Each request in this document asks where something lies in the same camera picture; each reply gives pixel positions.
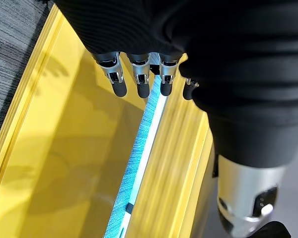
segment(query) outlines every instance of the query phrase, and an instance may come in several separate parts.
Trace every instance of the gray carpet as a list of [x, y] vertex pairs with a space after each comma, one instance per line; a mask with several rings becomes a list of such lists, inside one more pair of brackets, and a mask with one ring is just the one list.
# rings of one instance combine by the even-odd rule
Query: gray carpet
[[52, 5], [0, 0], [0, 129]]

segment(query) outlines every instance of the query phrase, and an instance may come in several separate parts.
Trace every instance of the yellow tray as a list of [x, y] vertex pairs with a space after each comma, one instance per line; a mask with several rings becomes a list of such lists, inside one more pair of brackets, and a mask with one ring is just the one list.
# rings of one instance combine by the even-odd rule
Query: yellow tray
[[[123, 55], [122, 65], [123, 99], [53, 7], [0, 131], [0, 238], [103, 236], [146, 106]], [[183, 82], [167, 100], [128, 238], [189, 237], [201, 184], [211, 184], [207, 117], [182, 99]]]

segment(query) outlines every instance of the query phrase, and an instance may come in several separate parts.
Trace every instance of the black fingertip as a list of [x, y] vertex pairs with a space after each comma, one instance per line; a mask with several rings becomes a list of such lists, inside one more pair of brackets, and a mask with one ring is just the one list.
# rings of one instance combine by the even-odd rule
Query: black fingertip
[[169, 96], [172, 91], [172, 84], [169, 84], [168, 82], [166, 83], [161, 83], [160, 84], [160, 92], [164, 96]]
[[149, 84], [137, 84], [138, 95], [141, 98], [147, 98], [150, 93]]
[[183, 98], [185, 100], [191, 100], [192, 99], [192, 92], [193, 92], [194, 88], [195, 88], [194, 84], [189, 85], [186, 82], [184, 83]]
[[112, 84], [114, 93], [117, 97], [124, 97], [127, 94], [127, 87], [125, 81], [118, 83], [115, 82]]

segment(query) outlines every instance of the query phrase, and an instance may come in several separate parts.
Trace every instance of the black fabric sleeve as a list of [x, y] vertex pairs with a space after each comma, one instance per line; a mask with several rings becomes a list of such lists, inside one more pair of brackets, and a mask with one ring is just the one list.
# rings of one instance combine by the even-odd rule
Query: black fabric sleeve
[[298, 146], [298, 0], [56, 0], [93, 54], [186, 52], [218, 154], [287, 164]]

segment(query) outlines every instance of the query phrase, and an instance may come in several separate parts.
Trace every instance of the robotic hand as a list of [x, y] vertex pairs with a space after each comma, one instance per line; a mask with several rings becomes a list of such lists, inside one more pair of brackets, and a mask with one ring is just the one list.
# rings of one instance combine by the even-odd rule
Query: robotic hand
[[184, 97], [208, 113], [219, 171], [218, 208], [235, 238], [271, 214], [298, 145], [298, 0], [56, 0], [117, 96], [126, 52], [139, 96], [148, 53], [160, 53], [161, 93], [177, 63]]

